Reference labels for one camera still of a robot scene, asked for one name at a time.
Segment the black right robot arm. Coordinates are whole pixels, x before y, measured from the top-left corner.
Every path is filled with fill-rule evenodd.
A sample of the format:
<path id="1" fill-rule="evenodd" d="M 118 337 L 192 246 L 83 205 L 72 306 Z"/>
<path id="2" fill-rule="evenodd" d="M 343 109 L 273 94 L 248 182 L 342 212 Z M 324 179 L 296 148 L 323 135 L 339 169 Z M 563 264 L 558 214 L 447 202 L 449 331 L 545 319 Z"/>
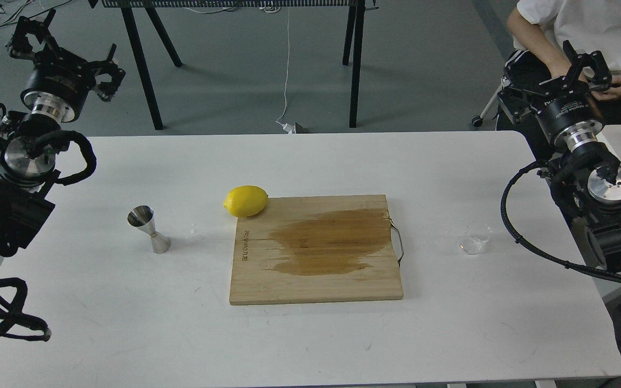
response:
<path id="1" fill-rule="evenodd" d="M 505 67 L 497 93 L 499 115 L 512 124 L 533 117 L 554 158 L 537 158 L 519 170 L 503 190 L 503 225 L 516 243 L 540 257 L 591 277 L 621 284 L 621 161 L 597 139 L 605 126 L 594 91 L 611 86 L 612 76 L 600 51 L 576 52 L 569 41 L 563 51 L 571 60 L 567 74 L 531 84 Z M 584 234 L 596 257 L 596 268 L 542 251 L 511 224 L 507 197 L 522 175 L 532 170 L 549 184 L 555 205 L 567 221 L 584 219 Z"/>

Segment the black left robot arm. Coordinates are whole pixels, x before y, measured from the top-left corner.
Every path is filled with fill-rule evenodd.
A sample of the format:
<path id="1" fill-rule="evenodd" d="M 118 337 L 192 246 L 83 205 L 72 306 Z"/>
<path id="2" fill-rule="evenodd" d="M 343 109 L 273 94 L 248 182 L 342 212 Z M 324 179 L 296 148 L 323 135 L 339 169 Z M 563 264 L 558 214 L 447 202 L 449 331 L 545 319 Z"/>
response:
<path id="1" fill-rule="evenodd" d="M 55 184 L 69 186 L 94 174 L 93 147 L 85 135 L 63 130 L 76 121 L 88 94 L 105 102 L 113 98 L 125 71 L 114 61 L 116 45 L 106 59 L 87 61 L 57 44 L 44 19 L 21 16 L 8 43 L 9 55 L 30 60 L 33 71 L 20 94 L 24 112 L 0 103 L 0 257 L 25 249 L 54 210 L 46 199 Z M 19 278 L 0 279 L 0 337 L 48 341 L 45 320 L 23 311 L 27 285 Z"/>

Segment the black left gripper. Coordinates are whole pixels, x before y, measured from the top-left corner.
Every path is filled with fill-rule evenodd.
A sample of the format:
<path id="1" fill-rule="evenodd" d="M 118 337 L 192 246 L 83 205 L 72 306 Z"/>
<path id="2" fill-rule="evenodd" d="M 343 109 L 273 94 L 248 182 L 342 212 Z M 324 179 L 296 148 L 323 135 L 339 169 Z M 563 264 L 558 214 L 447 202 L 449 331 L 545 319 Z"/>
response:
<path id="1" fill-rule="evenodd" d="M 54 15 L 56 10 L 50 8 L 44 19 L 20 16 L 6 49 L 10 58 L 34 65 L 20 93 L 24 106 L 32 114 L 66 123 L 78 120 L 91 90 L 101 101 L 111 101 L 126 72 L 114 61 L 116 44 L 111 44 L 106 59 L 86 62 L 86 71 L 54 65 L 62 61 L 61 47 L 49 30 Z"/>

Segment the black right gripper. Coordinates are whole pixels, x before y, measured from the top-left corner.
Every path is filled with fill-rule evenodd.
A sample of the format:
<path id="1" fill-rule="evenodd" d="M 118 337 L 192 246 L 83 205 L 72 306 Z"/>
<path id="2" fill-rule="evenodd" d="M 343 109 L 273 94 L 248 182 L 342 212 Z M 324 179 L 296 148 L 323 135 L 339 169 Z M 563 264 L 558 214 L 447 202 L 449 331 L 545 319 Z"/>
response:
<path id="1" fill-rule="evenodd" d="M 538 121 L 554 148 L 580 148 L 597 142 L 605 120 L 590 95 L 563 93 L 606 91 L 612 75 L 601 51 L 576 52 L 568 40 L 562 48 L 571 62 L 566 75 L 564 64 L 554 72 L 531 51 L 515 50 L 503 67 L 500 110 L 508 121 Z"/>

